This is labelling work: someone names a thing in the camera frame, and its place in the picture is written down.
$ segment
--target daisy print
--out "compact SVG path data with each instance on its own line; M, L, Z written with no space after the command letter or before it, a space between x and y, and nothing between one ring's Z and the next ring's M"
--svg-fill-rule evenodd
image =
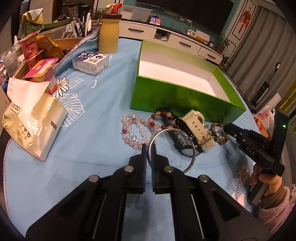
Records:
M63 96L63 92L66 93L69 90L69 82L66 78L63 79L57 79L57 90L53 94L54 97L57 97L58 99Z
M248 165L242 164L241 166L239 166L237 174L239 176L239 183L243 186L250 178Z

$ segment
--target gray curtain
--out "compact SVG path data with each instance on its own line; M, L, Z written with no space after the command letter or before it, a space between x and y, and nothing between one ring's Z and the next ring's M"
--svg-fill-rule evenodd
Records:
M281 66L258 103L261 109L278 92L285 95L296 79L296 34L286 19L261 6L244 40L230 60L227 73L250 100L264 81L269 82L276 62Z

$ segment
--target television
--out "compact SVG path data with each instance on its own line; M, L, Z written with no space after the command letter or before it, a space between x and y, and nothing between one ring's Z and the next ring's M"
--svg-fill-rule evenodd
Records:
M137 3L176 13L217 34L221 33L233 7L231 0L137 0Z

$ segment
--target silver rivet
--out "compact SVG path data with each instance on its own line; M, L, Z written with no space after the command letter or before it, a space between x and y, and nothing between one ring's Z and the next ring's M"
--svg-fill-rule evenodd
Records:
M166 166L165 169L164 169L166 172L172 172L174 170L173 167L171 166Z
M200 176L200 180L203 182L203 183L206 183L208 180L209 180L209 177L207 175L201 175Z
M124 170L125 170L126 172L132 172L132 171L133 171L133 167L132 167L132 166L125 166L125 167L124 167Z
M89 181L90 181L91 183L95 183L95 182L97 182L98 180L99 180L99 177L98 177L97 175L92 175L92 176L89 177Z

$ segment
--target brown beaded bracelet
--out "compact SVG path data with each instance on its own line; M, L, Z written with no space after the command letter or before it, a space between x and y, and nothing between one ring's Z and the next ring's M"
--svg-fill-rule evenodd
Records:
M220 124L218 122L214 122L211 125L211 134L214 137L214 141L218 142L220 145L225 144L228 139L229 139L229 135L226 134L224 131L222 131L224 133L225 138L222 139L222 137L218 136L215 130L215 127L218 126L223 130L224 125Z

